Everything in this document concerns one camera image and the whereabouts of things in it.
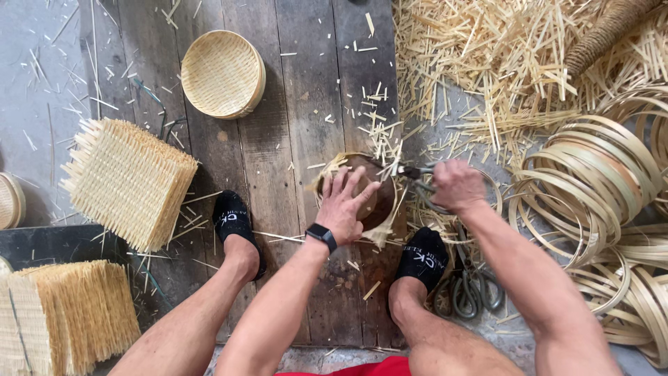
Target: wooden board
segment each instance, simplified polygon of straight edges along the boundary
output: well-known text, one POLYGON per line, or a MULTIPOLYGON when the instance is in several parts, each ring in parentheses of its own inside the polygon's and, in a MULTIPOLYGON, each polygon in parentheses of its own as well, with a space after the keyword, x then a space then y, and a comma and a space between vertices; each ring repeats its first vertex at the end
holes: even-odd
MULTIPOLYGON (((174 30, 167 25, 164 17, 159 17, 155 12, 156 7, 160 12, 160 8, 167 6, 168 3, 157 0, 141 2, 121 0, 117 1, 117 4, 120 18, 117 22, 122 26, 124 37, 121 44, 125 60, 134 60, 130 73, 136 72, 138 74, 136 78, 160 99, 167 108, 168 121, 185 116, 183 95, 179 92, 170 94, 161 88, 162 86, 171 88, 177 83, 176 75, 180 71, 174 30)), ((131 103, 135 123, 142 128, 148 125, 148 131, 159 134, 162 116, 158 113, 162 111, 162 108, 136 85, 133 78, 126 78, 126 80, 127 82, 118 82, 117 85, 128 86, 128 90, 132 93, 132 99, 135 100, 131 103)), ((180 143, 173 136, 170 137, 169 143, 177 149, 191 153, 187 123, 175 126, 174 133, 177 134, 180 143)), ((197 187, 191 187, 190 192, 197 195, 200 190, 197 187)), ((182 217, 179 220, 178 225, 187 223, 182 217)), ((207 267, 191 260, 194 258, 202 262, 206 261, 202 237, 204 233, 212 232, 211 223, 207 225, 207 228, 191 231, 170 244, 169 256, 178 256, 190 260, 189 262, 174 263, 162 258, 150 259, 150 271, 173 306, 188 298, 207 281, 207 267)), ((177 227, 174 233, 182 230, 177 227)))
MULTIPOLYGON (((175 33, 179 61, 183 60, 188 47, 197 37, 210 30, 225 28, 224 21, 220 17, 222 5, 219 2, 202 2, 200 9, 197 10, 198 3, 198 1, 183 1, 179 5, 179 12, 174 12, 174 22, 177 25, 190 25, 175 33)), ((175 92, 182 93, 181 87, 177 86, 175 92)), ((185 104, 192 156, 202 163, 193 180, 193 185, 203 193, 230 189, 237 192, 244 202, 248 203, 237 121, 221 120, 205 115, 195 109, 187 98, 185 104)), ((197 208, 197 214, 202 214, 203 219, 210 219, 213 214, 213 202, 213 200, 204 203, 196 202, 193 203, 193 206, 197 208)), ((204 253, 207 264, 219 267, 224 261, 223 247, 212 229, 213 227, 202 234, 204 253)), ((207 268, 206 271, 209 278, 216 272, 212 268, 207 268)), ((228 320, 218 332, 219 342, 227 341, 234 325, 256 293, 255 283, 247 284, 240 291, 230 309, 228 320)))
MULTIPOLYGON (((253 227, 269 233, 299 235, 295 177, 287 170, 293 160, 293 151, 274 1, 248 2, 240 7, 236 1, 222 0, 222 7, 225 9, 225 28, 242 35, 255 46, 267 72, 267 84, 260 104, 248 116, 237 120, 253 227)), ((293 242, 268 243, 267 238, 257 238, 260 247, 266 251, 270 267, 267 275, 258 283, 262 286, 295 253, 297 247, 293 242)), ((309 338, 305 314, 295 342, 309 343, 309 338)))
MULTIPOLYGON (((307 167, 329 162, 345 150, 334 15, 329 0, 314 0, 278 1, 277 16, 281 52, 297 53, 284 56, 282 61, 303 233, 318 212, 313 192, 305 187, 320 169, 307 167), (334 123, 325 122, 327 116, 334 123)), ((329 257, 311 291, 308 313, 312 345, 362 345, 357 283, 360 273, 347 263, 354 259, 350 247, 339 248, 329 257)))
MULTIPOLYGON (((120 79, 127 65, 134 61, 129 73, 136 72, 136 78, 163 102, 168 121, 187 116, 187 122, 174 128, 182 147, 170 137, 171 145, 202 163, 189 190, 193 194, 186 197, 192 199, 232 189, 248 204, 256 230, 284 236, 303 233, 317 214, 313 194, 305 187, 319 169, 307 167, 330 161, 342 151, 367 150, 367 136, 357 127, 367 126, 369 118, 356 114, 353 119, 351 115, 353 109, 361 112, 371 109, 360 103, 362 85, 370 94, 382 81, 381 92, 387 86, 388 101, 379 103, 377 113, 386 117, 388 124, 397 119, 391 112, 394 107, 398 113, 398 106, 394 68, 389 65, 394 59, 389 3, 260 0, 238 4, 222 0, 203 1, 199 5, 199 1, 182 1, 172 18, 178 30, 168 24, 160 11, 169 13, 169 1, 104 0, 93 4, 102 100, 119 108, 116 111, 102 105, 101 115, 132 119, 138 126, 149 125, 150 132, 159 133, 160 106, 133 79, 120 79), (102 5, 108 15, 101 11, 102 5), (198 6, 197 16, 193 17, 198 6), (371 39, 367 38, 364 16, 367 11, 371 12, 375 25, 375 37, 371 39), (238 120, 219 120, 197 111, 177 85, 180 60, 188 47, 199 35, 213 29, 241 34, 257 48, 265 62, 267 85, 263 98, 251 114, 238 120), (355 52, 353 40, 357 40, 358 48, 379 49, 355 52), (289 52, 297 55, 280 56, 289 52), (107 81, 104 67, 109 65, 114 66, 109 68, 116 76, 107 81), (170 88, 172 93, 162 86, 170 88), (334 123, 324 120, 330 114, 334 123), (291 162, 295 169, 289 171, 291 162)), ((88 2, 81 7, 82 19, 90 20, 82 22, 84 48, 84 41, 92 40, 90 6, 88 2)), ((82 50, 82 57, 90 60, 87 49, 82 50)), ((89 80, 93 78, 90 68, 88 64, 89 80)), ((92 81, 89 92, 96 93, 92 81)), ((212 197, 187 206, 202 216, 198 222, 204 221, 210 219, 214 200, 212 197)), ((179 218, 175 233, 184 230, 181 227, 187 223, 184 217, 194 218, 185 206, 182 211, 185 216, 179 218)), ((222 244, 216 239, 212 224, 204 226, 170 244, 165 255, 178 262, 151 260, 151 273, 171 304, 183 301, 215 272, 190 259, 213 266, 221 265, 224 260, 222 244)), ((269 242, 273 238, 265 236, 257 239, 267 255, 269 273, 256 284, 248 284, 239 294, 218 334, 220 342, 226 341, 257 289, 299 246, 293 242, 269 242)), ((400 344, 397 328, 385 312, 387 289, 400 252, 398 248, 388 248, 375 254, 370 247, 356 244, 333 254, 311 294, 295 342, 323 346, 400 344), (352 269, 348 260, 357 261, 362 271, 352 269), (362 300, 377 280, 382 281, 381 286, 369 300, 362 300)), ((143 295, 142 291, 138 300, 147 299, 143 295)))
POLYGON ((128 64, 126 62, 125 53, 123 51, 123 42, 121 38, 120 28, 116 23, 120 19, 118 14, 118 4, 114 0, 100 0, 100 5, 95 1, 81 0, 79 3, 81 7, 81 63, 86 65, 86 83, 88 84, 88 96, 86 102, 90 103, 91 114, 84 114, 83 116, 98 117, 98 103, 90 98, 97 98, 96 96, 96 79, 93 73, 92 61, 96 59, 97 46, 97 61, 96 69, 98 71, 98 82, 100 85, 100 92, 103 93, 100 100, 109 104, 115 104, 118 110, 114 110, 108 106, 100 104, 100 118, 105 116, 112 119, 123 119, 134 122, 134 110, 131 104, 127 104, 132 99, 131 86, 128 85, 127 78, 121 78, 125 72, 128 64), (93 39, 93 15, 95 17, 95 39, 93 39), (109 77, 104 67, 107 66, 114 72, 115 76, 109 77))
MULTIPOLYGON (((377 102, 378 107, 374 109, 378 115, 387 119, 383 122, 386 125, 399 120, 392 12, 387 1, 383 0, 358 2, 334 0, 333 9, 341 77, 341 101, 344 106, 356 111, 354 119, 352 115, 343 117, 345 149, 349 152, 366 151, 369 148, 366 143, 368 137, 357 127, 369 128, 370 119, 364 115, 358 116, 357 113, 368 113, 371 107, 361 103, 368 102, 362 97, 362 86, 367 95, 376 93, 379 82, 380 93, 384 94, 387 87, 387 100, 377 102), (370 14, 375 29, 371 38, 369 38, 371 32, 365 17, 366 13, 370 14), (357 49, 376 47, 377 50, 356 52, 353 47, 354 41, 357 49)), ((401 126, 395 129, 395 138, 400 134, 401 126)), ((398 225, 405 228, 405 218, 400 218, 398 225)), ((401 247, 388 246, 379 254, 375 254, 372 248, 367 244, 355 245, 355 253, 364 275, 364 278, 359 279, 361 295, 365 295, 377 281, 381 281, 369 299, 361 300, 360 303, 362 342, 365 346, 402 345, 403 337, 388 317, 385 307, 387 291, 393 282, 401 258, 401 247)))

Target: foot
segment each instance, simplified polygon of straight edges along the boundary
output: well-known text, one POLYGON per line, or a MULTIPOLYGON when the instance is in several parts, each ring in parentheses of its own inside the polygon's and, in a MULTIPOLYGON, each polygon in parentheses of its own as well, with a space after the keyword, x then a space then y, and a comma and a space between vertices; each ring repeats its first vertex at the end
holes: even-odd
POLYGON ((387 307, 389 316, 397 325, 407 322, 411 309, 422 309, 427 300, 427 288, 414 277, 401 277, 389 287, 387 307))
POLYGON ((422 307, 427 295, 436 287, 450 256, 440 234, 428 227, 418 230, 403 247, 401 261, 389 288, 388 311, 397 322, 406 304, 422 307))
POLYGON ((223 243, 225 258, 232 257, 231 261, 240 262, 245 268, 255 266, 252 280, 260 279, 267 271, 267 263, 255 242, 248 208, 241 197, 233 191, 223 191, 216 199, 212 219, 218 238, 223 243))
POLYGON ((231 233, 223 243, 225 265, 240 274, 244 282, 253 281, 260 268, 260 254, 253 243, 235 233, 231 233))
POLYGON ((443 276, 449 260, 450 256, 441 235, 423 227, 403 247, 394 280, 406 276, 417 278, 429 294, 443 276))

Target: leg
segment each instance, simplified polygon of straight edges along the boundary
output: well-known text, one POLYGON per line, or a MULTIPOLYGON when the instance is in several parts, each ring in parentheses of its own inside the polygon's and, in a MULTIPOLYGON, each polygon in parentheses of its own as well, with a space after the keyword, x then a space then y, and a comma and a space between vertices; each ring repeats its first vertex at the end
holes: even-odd
POLYGON ((410 276, 397 279, 389 289, 392 319, 411 347, 411 374, 522 375, 489 342, 424 309, 426 298, 424 283, 410 276))
POLYGON ((190 298, 160 319, 132 345, 110 375, 202 375, 216 333, 241 288, 255 277, 260 257, 236 234, 224 241, 220 270, 190 298))

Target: person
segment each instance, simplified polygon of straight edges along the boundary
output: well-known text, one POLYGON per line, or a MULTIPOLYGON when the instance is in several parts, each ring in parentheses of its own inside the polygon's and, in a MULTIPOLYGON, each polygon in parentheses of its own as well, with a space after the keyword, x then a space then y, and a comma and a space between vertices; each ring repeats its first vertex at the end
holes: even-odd
MULTIPOLYGON (((315 223, 329 229, 340 246, 360 238, 362 225, 355 214, 379 187, 379 183, 369 184, 352 197, 364 172, 363 167, 353 173, 342 168, 336 178, 325 178, 315 223)), ((457 214, 478 240, 487 263, 532 331, 536 374, 621 376, 600 324, 570 278, 546 252, 496 215, 485 202, 480 173, 465 162, 450 160, 436 165, 433 180, 437 191, 431 200, 457 214)), ((236 193, 220 194, 214 209, 216 232, 225 252, 220 270, 150 328, 110 375, 180 376, 206 371, 216 333, 234 298, 265 269, 247 214, 236 193)), ((274 374, 297 334, 309 293, 329 252, 325 242, 305 238, 246 309, 218 357, 216 375, 274 374)), ((389 289, 391 318, 411 348, 409 357, 390 357, 337 375, 522 374, 490 343, 424 308, 445 264, 447 253, 438 233, 420 229, 404 247, 389 289), (414 257, 416 254, 427 257, 414 257), (434 262, 425 265, 422 260, 426 258, 434 262)))

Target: hand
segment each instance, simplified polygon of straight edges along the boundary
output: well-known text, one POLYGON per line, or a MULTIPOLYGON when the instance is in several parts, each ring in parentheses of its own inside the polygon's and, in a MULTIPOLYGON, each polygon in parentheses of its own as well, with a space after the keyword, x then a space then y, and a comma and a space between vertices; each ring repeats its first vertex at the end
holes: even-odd
POLYGON ((450 159, 434 167, 432 185, 436 193, 432 202, 455 214, 485 202, 485 185, 482 175, 464 161, 450 159))
POLYGON ((328 228, 340 246, 362 237, 363 227, 356 218, 357 210, 380 188, 380 182, 375 181, 367 185, 357 197, 352 197, 353 190, 365 171, 366 169, 360 166, 350 175, 348 167, 341 167, 333 183, 331 175, 325 176, 323 203, 315 223, 328 228))

